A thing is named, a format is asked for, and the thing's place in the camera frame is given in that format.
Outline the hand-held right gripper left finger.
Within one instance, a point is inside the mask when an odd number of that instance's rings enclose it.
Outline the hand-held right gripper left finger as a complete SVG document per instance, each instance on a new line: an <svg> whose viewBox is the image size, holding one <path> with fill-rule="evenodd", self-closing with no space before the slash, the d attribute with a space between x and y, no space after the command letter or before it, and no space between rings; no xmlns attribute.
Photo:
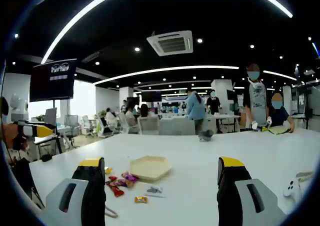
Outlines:
<svg viewBox="0 0 320 226"><path fill-rule="evenodd" d="M105 161L103 157L82 161L71 178L65 178L47 196L47 226L105 225Z"/></svg>

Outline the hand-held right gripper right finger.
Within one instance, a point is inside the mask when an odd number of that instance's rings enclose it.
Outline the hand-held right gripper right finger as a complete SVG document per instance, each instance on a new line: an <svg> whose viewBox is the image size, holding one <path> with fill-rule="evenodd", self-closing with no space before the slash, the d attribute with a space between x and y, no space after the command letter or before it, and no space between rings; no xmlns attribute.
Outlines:
<svg viewBox="0 0 320 226"><path fill-rule="evenodd" d="M217 187L220 226L279 226L286 217L277 196L238 159L218 159Z"/></svg>

